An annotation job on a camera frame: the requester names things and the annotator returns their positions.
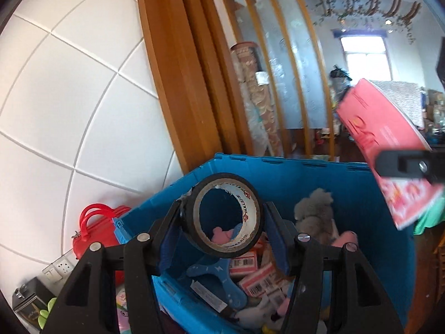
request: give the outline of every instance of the metal bolt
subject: metal bolt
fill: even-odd
[[[298,234],[298,240],[301,242],[308,242],[311,239],[311,237],[306,233],[299,233]]]
[[[148,240],[150,240],[150,234],[145,233],[145,232],[140,233],[140,234],[137,236],[137,240],[140,241],[140,242],[148,241]]]
[[[347,249],[348,251],[350,251],[350,252],[355,252],[355,251],[357,251],[357,245],[356,245],[355,243],[353,243],[353,242],[348,242],[348,243],[345,245],[345,247],[346,247],[346,249]]]
[[[97,251],[98,249],[100,249],[102,247],[102,244],[100,242],[93,242],[90,245],[90,250],[91,251]]]
[[[419,167],[423,173],[426,173],[426,171],[428,170],[428,166],[426,165],[426,163],[424,161],[420,161]]]

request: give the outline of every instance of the window frame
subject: window frame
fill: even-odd
[[[385,46],[385,55],[386,55],[386,60],[388,61],[388,67],[389,67],[389,76],[391,77],[390,81],[394,81],[394,75],[392,74],[392,65],[391,65],[391,59],[389,58],[388,55],[388,44],[386,44],[386,38],[380,35],[348,35],[348,36],[362,36],[362,37],[368,37],[368,36],[378,36],[383,40],[383,44]],[[373,54],[379,54],[382,55],[383,53],[381,52],[366,52],[366,53],[356,53],[356,52],[347,52],[344,50],[343,44],[341,42],[341,39],[344,38],[345,36],[340,36],[338,38],[338,41],[340,43],[341,49],[343,50],[343,59],[344,59],[344,64],[346,66],[346,68],[349,70],[349,63],[348,63],[348,55],[349,54],[366,54],[366,55],[373,55]]]

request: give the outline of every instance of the pink box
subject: pink box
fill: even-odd
[[[360,148],[379,185],[397,229],[412,224],[441,195],[443,185],[426,179],[383,178],[374,170],[382,150],[430,150],[404,113],[371,82],[359,80],[337,108],[337,114]]]

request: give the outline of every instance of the roll of black tape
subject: roll of black tape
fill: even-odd
[[[227,244],[215,244],[204,233],[200,207],[205,194],[221,189],[238,201],[242,213],[239,233]],[[232,173],[217,173],[203,179],[182,197],[182,229],[191,243],[206,254],[233,258],[249,251],[258,241],[264,226],[263,204],[255,188],[244,178]]]

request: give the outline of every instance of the blue plastic bin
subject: blue plastic bin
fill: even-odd
[[[125,243],[148,231],[157,218],[166,215],[175,199],[205,177],[221,172],[244,177],[263,201],[272,201],[282,217],[292,221],[294,206],[302,198],[319,187],[331,192],[339,232],[357,233],[360,249],[383,283],[402,324],[406,324],[415,282],[413,227],[403,231],[395,228],[366,164],[216,154],[214,159],[116,220],[119,242]],[[212,205],[211,209],[215,217],[225,213],[223,205]],[[183,273],[201,256],[184,237],[180,238],[172,267],[160,278],[154,277],[159,302],[193,334],[243,332],[220,318],[189,289],[190,281],[184,279]]]

